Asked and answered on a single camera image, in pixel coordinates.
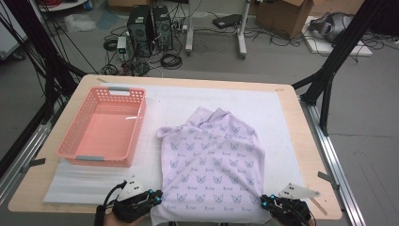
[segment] table leg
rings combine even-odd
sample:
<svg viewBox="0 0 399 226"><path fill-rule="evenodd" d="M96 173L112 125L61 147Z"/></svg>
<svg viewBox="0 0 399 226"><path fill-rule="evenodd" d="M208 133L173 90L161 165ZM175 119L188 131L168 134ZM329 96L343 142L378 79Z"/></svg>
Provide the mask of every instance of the table leg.
<svg viewBox="0 0 399 226"><path fill-rule="evenodd" d="M246 47L246 42L244 39L244 30L246 29L246 22L247 22L249 6L250 6L250 0L246 0L246 4L244 6L244 12L243 12L243 19L241 21L241 26L237 33L238 45L240 46L240 57L242 59L245 59L247 57L247 47Z"/></svg>
<svg viewBox="0 0 399 226"><path fill-rule="evenodd" d="M193 39L194 39L194 26L193 26L193 9L192 7L192 1L188 1L188 24L187 24L187 37L185 39L185 51L187 52L187 55L191 55L191 51L193 50Z"/></svg>

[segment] gray floor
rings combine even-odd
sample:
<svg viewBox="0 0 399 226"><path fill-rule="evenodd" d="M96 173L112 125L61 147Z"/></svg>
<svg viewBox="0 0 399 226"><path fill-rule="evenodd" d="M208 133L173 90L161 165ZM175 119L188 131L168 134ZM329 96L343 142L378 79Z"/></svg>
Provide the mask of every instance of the gray floor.
<svg viewBox="0 0 399 226"><path fill-rule="evenodd" d="M98 22L109 16L103 9L84 12L80 8L66 10L87 13ZM212 16L198 19L196 24L211 26ZM126 23L118 18L107 29L71 34L72 40L98 71L104 65L103 37ZM66 44L72 63L86 72L93 70ZM200 33L195 36L192 56L182 52L184 64L176 71L160 68L163 77L191 78L256 83L293 84L315 73L326 58L310 54L305 43L299 47L277 46L269 36L246 39L247 59L237 55L235 37ZM329 111L328 131L337 155L367 225L399 225L399 51L385 47L372 50L372 57L348 58L334 80ZM0 157L9 149L43 103L40 85L28 60L9 59L0 62ZM148 76L160 77L152 70ZM10 213L8 201L0 207L2 225L88 225L90 215ZM339 221L319 220L318 225L348 225Z"/></svg>

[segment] computer tower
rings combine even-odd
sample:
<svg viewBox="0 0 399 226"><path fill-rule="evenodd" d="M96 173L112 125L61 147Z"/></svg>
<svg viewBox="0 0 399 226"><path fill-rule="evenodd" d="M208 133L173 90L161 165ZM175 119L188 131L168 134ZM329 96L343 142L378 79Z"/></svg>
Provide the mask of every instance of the computer tower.
<svg viewBox="0 0 399 226"><path fill-rule="evenodd" d="M150 57L154 39L151 8L148 5L135 5L127 21L134 56Z"/></svg>
<svg viewBox="0 0 399 226"><path fill-rule="evenodd" d="M171 20L167 6L155 6L152 8L153 22L155 26L155 37L157 38L158 50L173 49Z"/></svg>

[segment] basket handle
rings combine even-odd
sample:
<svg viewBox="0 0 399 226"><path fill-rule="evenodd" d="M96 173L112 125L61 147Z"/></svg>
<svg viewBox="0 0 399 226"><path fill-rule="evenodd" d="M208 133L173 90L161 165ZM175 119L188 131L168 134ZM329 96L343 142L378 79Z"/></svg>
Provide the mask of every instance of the basket handle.
<svg viewBox="0 0 399 226"><path fill-rule="evenodd" d="M102 161L104 161L104 157L103 156L77 155L76 160L102 162Z"/></svg>
<svg viewBox="0 0 399 226"><path fill-rule="evenodd" d="M109 94L118 96L129 96L130 90L126 87L108 87Z"/></svg>

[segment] pink plastic basket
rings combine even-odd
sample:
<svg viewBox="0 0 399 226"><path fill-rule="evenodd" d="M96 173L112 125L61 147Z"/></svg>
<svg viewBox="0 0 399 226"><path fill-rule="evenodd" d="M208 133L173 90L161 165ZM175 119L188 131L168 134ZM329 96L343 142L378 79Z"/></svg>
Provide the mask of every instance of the pink plastic basket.
<svg viewBox="0 0 399 226"><path fill-rule="evenodd" d="M94 87L56 153L75 165L130 167L145 111L144 89Z"/></svg>

